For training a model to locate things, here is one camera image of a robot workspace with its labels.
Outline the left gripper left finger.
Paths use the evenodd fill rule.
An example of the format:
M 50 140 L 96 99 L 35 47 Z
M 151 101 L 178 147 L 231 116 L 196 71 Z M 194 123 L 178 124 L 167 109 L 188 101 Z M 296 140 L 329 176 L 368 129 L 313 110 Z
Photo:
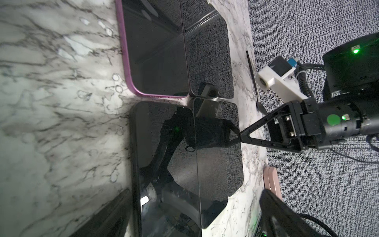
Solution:
M 126 189 L 71 236 L 123 237 L 132 213 L 131 207 L 132 193 L 129 189 Z

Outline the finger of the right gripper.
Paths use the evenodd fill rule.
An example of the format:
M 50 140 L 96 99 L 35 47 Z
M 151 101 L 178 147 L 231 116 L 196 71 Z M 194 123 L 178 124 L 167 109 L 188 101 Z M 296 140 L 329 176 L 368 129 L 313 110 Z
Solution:
M 240 138 L 241 143 L 256 145 L 265 148 L 277 149 L 287 152 L 301 153 L 302 148 L 298 145 L 284 144 L 279 142 L 272 142 L 267 140 L 261 140 L 256 138 Z
M 254 140 L 259 140 L 258 138 L 251 137 L 250 134 L 265 125 L 267 126 L 271 142 L 290 142 L 290 139 L 295 137 L 295 135 L 291 137 L 291 132 L 295 133 L 293 126 L 290 125 L 292 106 L 292 102 L 285 103 L 247 127 L 245 130 L 241 131 L 239 134 L 241 142 L 253 142 Z

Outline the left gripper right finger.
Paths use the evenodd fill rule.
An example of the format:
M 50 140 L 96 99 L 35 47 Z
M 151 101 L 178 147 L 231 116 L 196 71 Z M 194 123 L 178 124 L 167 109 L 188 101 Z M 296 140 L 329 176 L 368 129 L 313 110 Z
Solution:
M 260 197 L 262 211 L 261 237 L 321 237 L 322 235 L 309 226 L 303 219 L 318 224 L 325 231 L 329 227 L 310 215 L 295 213 L 281 199 L 268 189 Z

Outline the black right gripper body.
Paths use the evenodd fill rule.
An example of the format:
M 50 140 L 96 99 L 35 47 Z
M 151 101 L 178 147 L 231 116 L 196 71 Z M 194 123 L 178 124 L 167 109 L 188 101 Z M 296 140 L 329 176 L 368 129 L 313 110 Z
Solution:
M 290 142 L 302 152 L 309 148 L 325 150 L 350 137 L 365 136 L 371 149 L 378 151 L 374 141 L 379 139 L 379 95 L 377 93 L 348 93 L 326 102 L 314 99 L 292 101 Z

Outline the black phone purple stand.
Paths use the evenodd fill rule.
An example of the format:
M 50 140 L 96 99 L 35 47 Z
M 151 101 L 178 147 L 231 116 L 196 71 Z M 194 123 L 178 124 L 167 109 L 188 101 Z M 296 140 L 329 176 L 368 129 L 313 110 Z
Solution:
M 213 96 L 234 97 L 229 34 L 225 19 L 207 1 L 182 1 L 190 89 L 202 95 L 206 84 Z

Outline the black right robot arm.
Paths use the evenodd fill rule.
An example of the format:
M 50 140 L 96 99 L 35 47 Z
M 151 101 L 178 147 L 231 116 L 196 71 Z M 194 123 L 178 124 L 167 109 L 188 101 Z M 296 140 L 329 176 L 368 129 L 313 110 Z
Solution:
M 379 35 L 349 41 L 322 59 L 318 65 L 278 56 L 258 72 L 255 82 L 283 105 L 241 131 L 242 143 L 301 153 L 379 136 Z

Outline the black stylus on table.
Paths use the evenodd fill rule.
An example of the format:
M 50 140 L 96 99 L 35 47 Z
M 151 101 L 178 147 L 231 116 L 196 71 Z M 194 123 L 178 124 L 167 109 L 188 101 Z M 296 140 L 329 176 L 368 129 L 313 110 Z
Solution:
M 249 55 L 248 51 L 246 51 L 246 56 L 247 56 L 249 70 L 250 70 L 250 74 L 251 74 L 251 78 L 252 78 L 252 82 L 253 82 L 253 86 L 254 86 L 254 91 L 255 91 L 255 94 L 256 94 L 256 107 L 257 107 L 257 110 L 261 114 L 267 115 L 267 111 L 266 111 L 265 107 L 259 101 L 259 93 L 258 93 L 258 89 L 257 89 L 255 77 L 254 77 L 254 71 L 253 71 L 253 67 L 252 67 L 252 62 L 251 62 L 250 55 Z

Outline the pink pad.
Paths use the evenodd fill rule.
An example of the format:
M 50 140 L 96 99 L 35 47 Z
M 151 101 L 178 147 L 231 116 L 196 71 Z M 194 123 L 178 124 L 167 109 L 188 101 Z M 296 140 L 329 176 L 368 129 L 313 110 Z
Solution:
M 275 167 L 267 166 L 263 169 L 263 180 L 264 180 L 265 189 L 270 190 L 280 200 L 283 200 L 278 173 Z

